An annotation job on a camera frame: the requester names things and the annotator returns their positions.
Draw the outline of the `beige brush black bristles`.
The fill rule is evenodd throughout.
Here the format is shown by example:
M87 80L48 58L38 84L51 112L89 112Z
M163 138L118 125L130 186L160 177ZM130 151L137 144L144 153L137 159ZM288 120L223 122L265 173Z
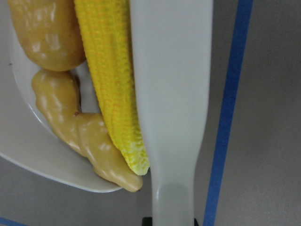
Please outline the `beige brush black bristles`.
M130 2L137 111L150 161L155 226L194 225L213 7L211 0Z

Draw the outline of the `tan toy ginger root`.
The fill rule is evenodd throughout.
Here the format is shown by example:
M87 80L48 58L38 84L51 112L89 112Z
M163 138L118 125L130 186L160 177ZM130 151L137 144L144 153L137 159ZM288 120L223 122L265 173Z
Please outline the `tan toy ginger root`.
M69 72L38 71L32 79L36 107L53 133L87 158L99 177L130 192L139 191L143 179L127 165L114 146L100 113L84 113L78 80Z

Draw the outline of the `yellow toy corn cob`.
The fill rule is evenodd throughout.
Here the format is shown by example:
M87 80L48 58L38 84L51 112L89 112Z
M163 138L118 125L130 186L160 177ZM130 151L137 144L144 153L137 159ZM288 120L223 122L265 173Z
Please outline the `yellow toy corn cob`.
M84 51L104 123L130 169L150 167L138 121L127 0L74 2Z

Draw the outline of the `beige plastic dustpan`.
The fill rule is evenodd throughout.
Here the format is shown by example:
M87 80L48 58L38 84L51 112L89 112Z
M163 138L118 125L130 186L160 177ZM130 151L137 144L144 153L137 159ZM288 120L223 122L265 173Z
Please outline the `beige plastic dustpan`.
M8 3L0 3L0 155L40 176L95 193L119 190L59 140L35 105L31 80L40 68L24 54Z

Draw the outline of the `brown toy potato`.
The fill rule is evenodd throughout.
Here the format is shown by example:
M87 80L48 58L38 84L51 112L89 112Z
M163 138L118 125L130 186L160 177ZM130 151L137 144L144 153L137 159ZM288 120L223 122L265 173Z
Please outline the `brown toy potato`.
M51 71L68 71L85 60L72 0L9 0L12 23L28 58Z

